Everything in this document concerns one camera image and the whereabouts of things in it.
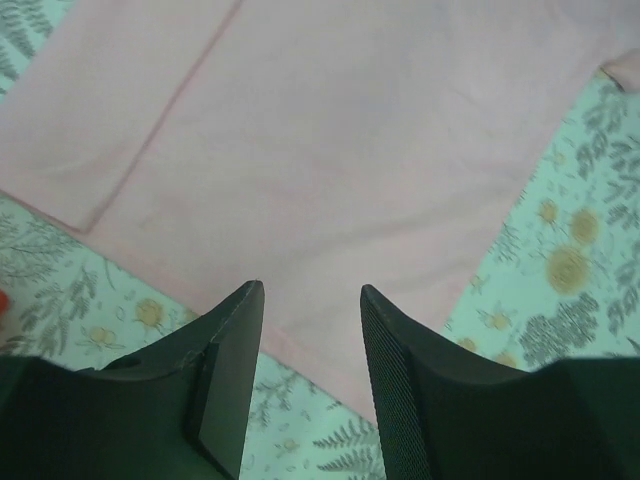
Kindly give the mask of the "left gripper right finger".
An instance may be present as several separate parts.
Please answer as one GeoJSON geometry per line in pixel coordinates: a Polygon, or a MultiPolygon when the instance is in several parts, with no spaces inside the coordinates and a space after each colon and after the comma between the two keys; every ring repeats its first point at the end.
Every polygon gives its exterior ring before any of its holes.
{"type": "Polygon", "coordinates": [[[511,368],[444,338],[376,288],[361,325],[390,479],[635,479],[639,362],[511,368]]]}

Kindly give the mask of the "pink t shirt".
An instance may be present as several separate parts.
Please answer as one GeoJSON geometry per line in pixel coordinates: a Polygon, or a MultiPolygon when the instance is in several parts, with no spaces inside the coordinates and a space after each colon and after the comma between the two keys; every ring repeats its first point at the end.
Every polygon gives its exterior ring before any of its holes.
{"type": "Polygon", "coordinates": [[[358,298],[444,323],[635,1],[79,1],[1,104],[1,189],[367,419],[358,298]]]}

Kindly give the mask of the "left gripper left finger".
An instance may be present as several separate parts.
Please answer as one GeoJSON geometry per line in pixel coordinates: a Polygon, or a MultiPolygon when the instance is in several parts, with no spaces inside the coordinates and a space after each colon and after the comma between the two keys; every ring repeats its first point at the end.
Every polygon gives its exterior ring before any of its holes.
{"type": "Polygon", "coordinates": [[[235,479],[264,311],[249,281],[106,367],[1,360],[5,479],[235,479]]]}

